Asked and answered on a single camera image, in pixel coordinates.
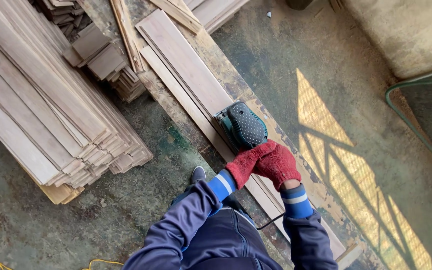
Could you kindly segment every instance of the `shoe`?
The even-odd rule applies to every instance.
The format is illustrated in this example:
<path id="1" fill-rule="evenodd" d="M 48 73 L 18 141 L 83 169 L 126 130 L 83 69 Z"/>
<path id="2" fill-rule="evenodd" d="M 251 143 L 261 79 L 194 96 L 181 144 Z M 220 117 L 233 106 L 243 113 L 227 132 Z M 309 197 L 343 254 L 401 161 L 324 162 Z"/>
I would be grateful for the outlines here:
<path id="1" fill-rule="evenodd" d="M 194 185 L 201 180 L 206 180 L 206 172 L 205 169 L 203 169 L 201 166 L 198 166 L 192 171 L 191 185 Z"/>

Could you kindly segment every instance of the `striped cuff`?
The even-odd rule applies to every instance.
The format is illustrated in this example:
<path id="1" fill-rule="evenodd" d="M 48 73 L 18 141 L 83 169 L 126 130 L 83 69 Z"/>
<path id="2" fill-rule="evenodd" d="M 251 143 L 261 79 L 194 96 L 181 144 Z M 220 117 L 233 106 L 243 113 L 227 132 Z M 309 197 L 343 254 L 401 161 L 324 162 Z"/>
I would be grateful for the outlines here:
<path id="1" fill-rule="evenodd" d="M 218 175 L 209 181 L 208 186 L 211 187 L 219 201 L 223 201 L 236 190 L 233 177 L 226 169 L 221 170 Z"/>
<path id="2" fill-rule="evenodd" d="M 286 216 L 294 219 L 307 218 L 313 214 L 313 208 L 309 204 L 308 195 L 303 184 L 298 187 L 281 190 Z"/>

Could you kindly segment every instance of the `knitted work glove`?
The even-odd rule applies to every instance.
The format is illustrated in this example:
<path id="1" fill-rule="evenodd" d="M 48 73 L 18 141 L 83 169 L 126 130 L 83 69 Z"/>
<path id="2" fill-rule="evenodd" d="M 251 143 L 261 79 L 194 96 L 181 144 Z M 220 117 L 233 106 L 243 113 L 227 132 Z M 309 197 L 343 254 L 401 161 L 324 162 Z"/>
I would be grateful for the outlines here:
<path id="1" fill-rule="evenodd" d="M 291 151 L 272 140 L 268 140 L 268 143 L 270 141 L 275 144 L 275 149 L 256 162 L 254 173 L 273 181 L 274 188 L 279 192 L 281 184 L 286 180 L 296 179 L 301 182 L 301 174 L 296 169 L 296 160 Z"/>
<path id="2" fill-rule="evenodd" d="M 276 144 L 268 140 L 267 143 L 260 144 L 253 149 L 241 149 L 234 160 L 226 164 L 225 169 L 233 176 L 237 189 L 241 189 L 254 173 L 258 159 L 274 151 Z"/>

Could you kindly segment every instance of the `wooden workbench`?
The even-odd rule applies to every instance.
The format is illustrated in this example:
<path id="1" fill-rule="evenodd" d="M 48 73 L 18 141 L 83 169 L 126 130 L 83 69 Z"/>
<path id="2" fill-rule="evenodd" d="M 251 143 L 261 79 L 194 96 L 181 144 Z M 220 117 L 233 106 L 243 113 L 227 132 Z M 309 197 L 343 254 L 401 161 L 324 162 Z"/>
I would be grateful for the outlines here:
<path id="1" fill-rule="evenodd" d="M 125 55 L 126 50 L 120 38 L 118 26 L 114 19 L 109 1 L 77 1 L 81 4 L 81 7 L 83 7 L 104 35 L 111 38 L 113 43 L 120 48 L 120 54 Z M 156 9 L 156 6 L 147 0 L 126 0 L 126 3 L 128 4 L 133 25 L 141 21 Z M 249 108 L 264 120 L 264 123 L 268 128 L 269 138 L 291 149 L 296 158 L 297 169 L 302 175 L 302 183 L 306 188 L 310 201 L 315 205 L 317 210 L 321 213 L 321 216 L 327 221 L 331 229 L 346 248 L 350 247 L 354 243 L 360 243 L 363 250 L 365 250 L 363 255 L 360 257 L 364 257 L 365 261 L 378 261 L 379 259 L 375 253 L 370 249 L 368 250 L 368 246 L 363 240 L 363 237 L 355 225 L 348 219 L 341 207 L 336 203 L 334 197 L 328 192 L 325 184 L 311 169 L 304 157 L 286 136 L 285 132 L 279 127 L 278 123 L 250 89 L 248 84 L 243 80 L 231 62 L 226 58 L 211 36 L 206 31 L 202 31 L 195 36 L 179 24 L 175 23 L 175 25 L 179 28 L 181 33 L 198 53 L 202 61 L 207 65 L 226 92 L 234 100 L 246 102 Z M 137 33 L 137 36 L 141 48 L 148 46 L 139 33 Z M 148 70 L 139 74 L 139 77 L 153 98 L 159 102 L 179 127 L 181 133 L 188 138 L 188 140 L 205 158 L 207 163 L 215 171 L 222 169 L 225 164 L 224 160 L 214 150 L 213 146 L 187 115 L 186 111 L 178 103 L 171 92 L 165 88 L 165 85 L 159 80 L 158 76 L 152 70 Z M 275 247 L 279 249 L 287 249 L 288 244 L 284 237 L 279 235 L 279 237 L 276 237 L 275 239 L 274 230 L 275 227 L 273 230 L 263 230 L 263 232 Z"/>

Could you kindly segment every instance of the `worker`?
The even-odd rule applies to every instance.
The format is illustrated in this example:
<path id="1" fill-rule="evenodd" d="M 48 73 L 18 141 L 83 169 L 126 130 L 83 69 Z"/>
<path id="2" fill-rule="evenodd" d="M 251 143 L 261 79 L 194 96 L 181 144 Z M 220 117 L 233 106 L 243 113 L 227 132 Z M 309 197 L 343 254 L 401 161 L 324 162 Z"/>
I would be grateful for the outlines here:
<path id="1" fill-rule="evenodd" d="M 268 140 L 240 151 L 211 181 L 202 167 L 169 210 L 148 230 L 144 246 L 123 270 L 280 270 L 255 224 L 231 193 L 251 174 L 269 178 L 281 193 L 284 229 L 291 239 L 295 269 L 337 270 L 321 216 L 311 208 L 300 183 L 296 160 L 284 146 Z"/>

